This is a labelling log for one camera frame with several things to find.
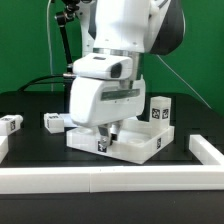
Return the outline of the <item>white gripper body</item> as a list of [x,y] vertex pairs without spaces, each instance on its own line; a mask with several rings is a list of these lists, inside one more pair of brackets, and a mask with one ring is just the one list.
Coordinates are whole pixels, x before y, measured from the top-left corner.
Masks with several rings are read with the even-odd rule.
[[133,82],[131,89],[119,89],[118,81],[77,77],[70,92],[69,113],[84,127],[113,123],[143,112],[145,81]]

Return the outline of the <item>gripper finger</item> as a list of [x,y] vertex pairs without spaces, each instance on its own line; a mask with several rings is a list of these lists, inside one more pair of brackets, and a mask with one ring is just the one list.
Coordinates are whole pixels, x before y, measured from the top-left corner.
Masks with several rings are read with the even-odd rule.
[[121,128],[122,128],[122,125],[123,125],[123,121],[122,120],[116,121],[116,122],[114,122],[112,124],[111,134],[112,134],[112,139],[113,140],[117,140],[118,139],[119,133],[120,133]]
[[110,133],[110,125],[103,124],[98,127],[100,134],[100,143],[103,147],[107,147],[111,145],[111,133]]

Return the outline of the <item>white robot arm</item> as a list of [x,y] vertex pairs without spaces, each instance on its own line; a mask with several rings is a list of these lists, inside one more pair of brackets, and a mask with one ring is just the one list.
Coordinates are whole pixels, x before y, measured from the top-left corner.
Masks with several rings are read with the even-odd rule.
[[143,112],[144,53],[167,55],[183,41],[181,0],[97,0],[93,51],[73,64],[70,93],[74,123],[96,127],[107,147],[121,122]]

